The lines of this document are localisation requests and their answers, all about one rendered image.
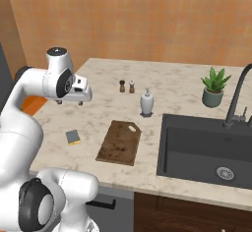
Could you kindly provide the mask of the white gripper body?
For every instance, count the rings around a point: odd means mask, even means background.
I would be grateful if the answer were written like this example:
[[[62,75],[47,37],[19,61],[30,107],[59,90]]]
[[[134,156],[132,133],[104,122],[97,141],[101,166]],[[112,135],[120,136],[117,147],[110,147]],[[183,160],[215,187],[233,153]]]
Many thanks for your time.
[[[80,101],[83,102],[89,102],[93,99],[93,92],[90,87],[87,87],[86,89],[80,89],[79,87],[72,87],[71,90],[62,98],[56,98],[56,100],[62,100],[62,103],[64,101],[77,101],[78,103]]]

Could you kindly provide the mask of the grey and yellow sponge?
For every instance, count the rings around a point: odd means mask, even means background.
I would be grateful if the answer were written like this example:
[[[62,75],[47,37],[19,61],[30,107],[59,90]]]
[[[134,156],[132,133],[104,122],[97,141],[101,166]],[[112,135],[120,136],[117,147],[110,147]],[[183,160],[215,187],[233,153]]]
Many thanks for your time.
[[[81,142],[78,131],[72,130],[66,133],[67,142],[69,145],[79,144]]]

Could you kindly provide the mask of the brown wooden cutting board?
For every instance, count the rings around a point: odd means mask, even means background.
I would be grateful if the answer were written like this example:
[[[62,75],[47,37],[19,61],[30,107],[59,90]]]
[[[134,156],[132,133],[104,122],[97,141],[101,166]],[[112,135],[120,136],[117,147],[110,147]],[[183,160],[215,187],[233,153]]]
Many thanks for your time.
[[[134,122],[112,120],[95,160],[133,166],[141,133]]]

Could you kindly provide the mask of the white soap dispenser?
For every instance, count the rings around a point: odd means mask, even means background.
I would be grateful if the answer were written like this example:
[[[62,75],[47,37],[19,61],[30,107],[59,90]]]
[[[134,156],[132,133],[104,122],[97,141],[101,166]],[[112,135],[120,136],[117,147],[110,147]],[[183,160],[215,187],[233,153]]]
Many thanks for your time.
[[[146,92],[141,96],[141,115],[144,117],[151,117],[152,110],[154,107],[154,96],[151,94],[150,90],[147,88]]]

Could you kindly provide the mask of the grey dishwasher front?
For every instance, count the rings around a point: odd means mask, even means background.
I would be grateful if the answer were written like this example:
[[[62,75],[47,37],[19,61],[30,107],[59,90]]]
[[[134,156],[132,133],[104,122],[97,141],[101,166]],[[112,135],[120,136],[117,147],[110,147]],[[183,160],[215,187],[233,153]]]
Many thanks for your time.
[[[90,217],[100,232],[134,232],[134,193],[126,190],[99,187],[94,201],[112,203],[115,209],[87,205]]]

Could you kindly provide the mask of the dark grey sink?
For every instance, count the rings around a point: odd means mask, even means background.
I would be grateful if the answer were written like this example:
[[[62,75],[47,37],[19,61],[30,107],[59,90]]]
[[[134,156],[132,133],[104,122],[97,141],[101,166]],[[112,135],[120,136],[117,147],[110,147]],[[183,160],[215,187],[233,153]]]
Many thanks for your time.
[[[252,190],[252,127],[222,119],[164,114],[157,174]]]

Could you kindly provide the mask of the green plant in grey pot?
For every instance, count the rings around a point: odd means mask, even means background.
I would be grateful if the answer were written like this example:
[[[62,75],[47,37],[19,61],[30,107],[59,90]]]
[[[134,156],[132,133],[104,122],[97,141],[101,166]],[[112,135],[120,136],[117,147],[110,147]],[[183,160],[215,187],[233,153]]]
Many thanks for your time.
[[[205,86],[202,95],[202,102],[205,106],[215,108],[221,104],[223,89],[229,79],[230,76],[224,75],[224,69],[216,73],[214,68],[210,69],[210,74],[207,77],[201,79]]]

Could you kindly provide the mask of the dark grey tap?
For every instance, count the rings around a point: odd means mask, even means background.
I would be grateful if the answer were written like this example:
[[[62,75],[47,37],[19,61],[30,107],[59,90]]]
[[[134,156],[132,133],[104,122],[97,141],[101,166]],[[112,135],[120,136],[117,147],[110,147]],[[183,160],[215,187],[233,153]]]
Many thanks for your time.
[[[238,80],[238,83],[237,83],[237,86],[236,86],[232,101],[230,103],[226,118],[225,118],[225,120],[223,121],[223,124],[222,124],[222,126],[224,128],[230,129],[234,122],[245,122],[246,121],[245,114],[246,114],[247,108],[244,108],[244,112],[243,112],[243,114],[241,116],[235,115],[235,109],[236,109],[236,105],[237,105],[237,101],[238,101],[238,98],[239,98],[239,93],[240,93],[242,84],[244,82],[244,79],[245,79],[247,73],[251,69],[252,69],[252,63],[248,64],[243,69],[243,71],[242,71],[242,73],[240,75],[240,78]]]

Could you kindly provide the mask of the dark brown cupboard door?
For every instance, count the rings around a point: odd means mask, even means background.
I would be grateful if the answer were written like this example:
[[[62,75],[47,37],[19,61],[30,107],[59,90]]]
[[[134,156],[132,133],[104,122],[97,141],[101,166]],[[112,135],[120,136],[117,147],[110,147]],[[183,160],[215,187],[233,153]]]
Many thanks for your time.
[[[135,193],[134,232],[252,232],[252,211]]]

